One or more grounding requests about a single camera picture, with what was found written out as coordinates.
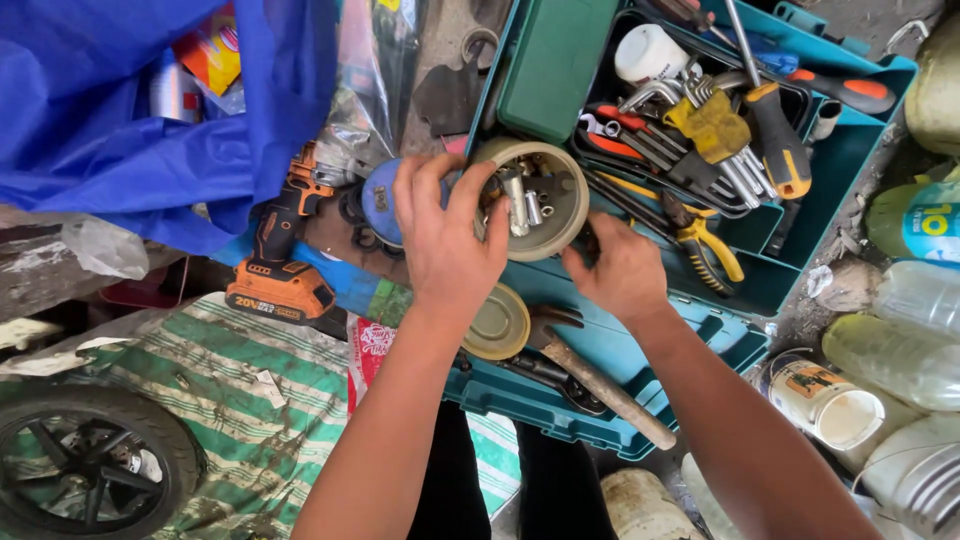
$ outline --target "person's left hand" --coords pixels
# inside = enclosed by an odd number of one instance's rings
[[[440,182],[466,162],[454,154],[414,156],[403,160],[394,180],[396,221],[414,291],[412,308],[463,333],[507,265],[510,235],[506,197],[490,213],[486,241],[473,234],[480,190],[496,171],[493,161],[467,169],[453,186],[446,211],[441,208]]]

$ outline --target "green striped cloth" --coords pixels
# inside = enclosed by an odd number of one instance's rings
[[[158,330],[101,347],[95,356],[70,374],[71,382],[106,381],[152,398],[179,416],[206,451],[203,485],[154,538],[289,537],[347,423],[348,344],[234,311],[224,293],[213,293]],[[287,405],[274,408],[252,393],[263,370]],[[468,413],[468,423],[492,514],[519,488],[516,433],[502,416]]]

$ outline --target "hand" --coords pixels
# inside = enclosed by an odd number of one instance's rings
[[[473,233],[480,190],[496,171],[496,163],[472,165],[440,207],[440,182],[466,164],[463,156],[406,158],[396,170],[396,221],[403,234],[414,307],[439,323],[467,328],[507,266],[509,200],[502,197],[490,214],[486,241]]]
[[[580,294],[624,324],[671,308],[657,244],[609,214],[594,211],[588,219],[600,242],[597,263],[587,270],[575,249],[563,251],[564,268]]]

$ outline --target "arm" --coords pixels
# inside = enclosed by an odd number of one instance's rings
[[[636,338],[710,491],[743,536],[881,540],[804,436],[670,306],[657,245],[607,214],[592,214],[590,224],[597,264],[587,270],[567,248],[564,267]]]
[[[310,490],[292,540],[403,539],[413,523],[446,374],[507,264],[506,200],[491,215],[487,242],[473,235],[491,161],[468,169],[447,211],[440,208],[441,178],[463,164],[449,154],[417,157],[396,172],[396,218],[414,302]]]

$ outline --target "wheel rim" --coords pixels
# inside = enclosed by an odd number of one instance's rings
[[[143,468],[151,456],[137,433],[100,415],[33,415],[0,433],[0,501],[39,527],[116,532],[149,516],[168,491],[164,463],[153,457],[152,471]]]

